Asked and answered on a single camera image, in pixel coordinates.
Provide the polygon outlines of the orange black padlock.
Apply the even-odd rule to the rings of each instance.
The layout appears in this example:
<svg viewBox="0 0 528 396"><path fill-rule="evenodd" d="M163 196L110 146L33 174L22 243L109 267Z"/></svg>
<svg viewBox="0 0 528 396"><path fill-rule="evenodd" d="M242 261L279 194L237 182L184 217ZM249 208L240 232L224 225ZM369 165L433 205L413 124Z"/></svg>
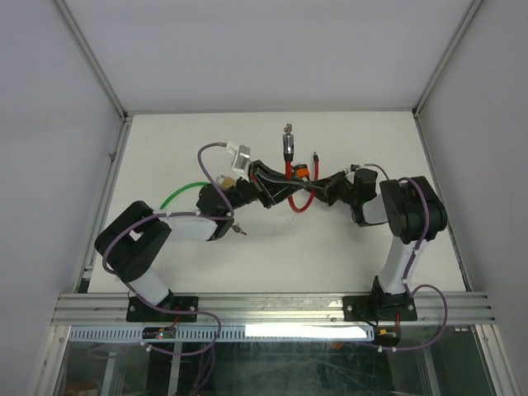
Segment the orange black padlock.
<svg viewBox="0 0 528 396"><path fill-rule="evenodd" d="M299 163L292 167L292 175L299 179L310 180L310 172L307 164Z"/></svg>

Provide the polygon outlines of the large brass padlock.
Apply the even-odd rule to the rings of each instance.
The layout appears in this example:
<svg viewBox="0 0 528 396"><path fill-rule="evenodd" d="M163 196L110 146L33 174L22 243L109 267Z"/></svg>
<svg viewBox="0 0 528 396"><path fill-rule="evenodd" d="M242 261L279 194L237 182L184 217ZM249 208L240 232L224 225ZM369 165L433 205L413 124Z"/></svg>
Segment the large brass padlock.
<svg viewBox="0 0 528 396"><path fill-rule="evenodd" d="M237 181L232 177L220 175L216 178L216 183L221 189L228 190L229 188L235 186Z"/></svg>

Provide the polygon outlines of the green cable lock keys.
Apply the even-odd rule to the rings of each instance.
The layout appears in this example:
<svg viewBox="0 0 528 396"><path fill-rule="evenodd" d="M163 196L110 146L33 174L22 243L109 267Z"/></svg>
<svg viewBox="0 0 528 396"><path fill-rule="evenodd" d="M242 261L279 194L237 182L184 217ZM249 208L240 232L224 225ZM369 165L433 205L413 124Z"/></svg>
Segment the green cable lock keys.
<svg viewBox="0 0 528 396"><path fill-rule="evenodd" d="M240 233L240 234L242 234L243 236L247 236L247 235L248 235L245 231L242 230L242 228L241 228L238 224L234 224L234 225L232 226L232 229L233 229L233 231L234 231L235 233Z"/></svg>

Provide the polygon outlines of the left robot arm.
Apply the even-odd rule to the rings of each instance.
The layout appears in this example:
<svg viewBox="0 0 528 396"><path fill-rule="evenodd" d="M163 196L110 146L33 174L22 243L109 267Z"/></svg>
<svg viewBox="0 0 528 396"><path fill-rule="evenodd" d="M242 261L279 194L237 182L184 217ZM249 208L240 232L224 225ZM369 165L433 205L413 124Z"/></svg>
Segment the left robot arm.
<svg viewBox="0 0 528 396"><path fill-rule="evenodd" d="M154 259L169 238L212 242L234 226L234 211L255 201L269 209L295 192L310 190L311 180L288 165L276 172L260 161L231 182L210 181L201 187L196 209L188 212L154 211L146 202L130 204L97 236L94 247L105 271L116 276L155 320L164 320L174 308L174 294L152 269Z"/></svg>

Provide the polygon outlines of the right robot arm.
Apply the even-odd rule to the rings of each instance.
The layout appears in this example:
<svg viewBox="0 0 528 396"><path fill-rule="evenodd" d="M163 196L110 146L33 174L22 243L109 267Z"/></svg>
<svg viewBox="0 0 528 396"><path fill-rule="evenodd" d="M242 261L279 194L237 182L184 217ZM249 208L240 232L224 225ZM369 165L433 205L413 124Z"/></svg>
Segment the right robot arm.
<svg viewBox="0 0 528 396"><path fill-rule="evenodd" d="M395 314L411 298L409 283L424 248L446 229L446 208L424 176L380 181L375 170L359 167L313 181L309 191L331 206L349 205L360 227L386 224L392 243L385 264L375 277L369 309L378 319Z"/></svg>

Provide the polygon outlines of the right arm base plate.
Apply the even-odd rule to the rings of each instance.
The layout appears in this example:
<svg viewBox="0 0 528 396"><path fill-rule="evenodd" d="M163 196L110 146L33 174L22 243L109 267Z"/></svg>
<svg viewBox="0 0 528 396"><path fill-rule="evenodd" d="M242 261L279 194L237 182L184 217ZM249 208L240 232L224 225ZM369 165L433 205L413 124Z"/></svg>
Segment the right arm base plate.
<svg viewBox="0 0 528 396"><path fill-rule="evenodd" d="M346 295L342 298L345 322L362 321L377 324L379 322L417 321L414 299L406 295L397 295L388 301L373 295Z"/></svg>

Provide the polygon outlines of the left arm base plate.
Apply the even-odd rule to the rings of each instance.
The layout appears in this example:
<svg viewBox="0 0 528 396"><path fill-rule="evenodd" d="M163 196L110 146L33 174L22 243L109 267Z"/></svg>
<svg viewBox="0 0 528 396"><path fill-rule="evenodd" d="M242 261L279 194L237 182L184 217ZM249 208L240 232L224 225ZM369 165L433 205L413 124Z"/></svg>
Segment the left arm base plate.
<svg viewBox="0 0 528 396"><path fill-rule="evenodd" d="M195 323L199 298L195 295L169 295L155 308L138 296L129 297L126 321L129 323Z"/></svg>

